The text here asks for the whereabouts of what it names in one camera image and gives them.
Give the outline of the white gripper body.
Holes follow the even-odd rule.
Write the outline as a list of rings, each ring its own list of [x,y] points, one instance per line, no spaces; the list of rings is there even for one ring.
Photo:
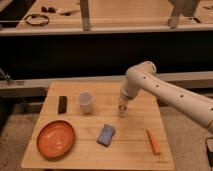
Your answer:
[[[137,94],[135,92],[130,92],[126,88],[122,88],[120,90],[119,105],[126,107],[136,96]]]

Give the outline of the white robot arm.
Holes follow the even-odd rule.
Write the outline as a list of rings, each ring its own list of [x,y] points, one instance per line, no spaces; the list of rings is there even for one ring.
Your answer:
[[[128,103],[143,89],[213,133],[213,99],[165,82],[155,76],[156,72],[151,61],[144,61],[126,71],[120,89],[119,110],[124,113]]]

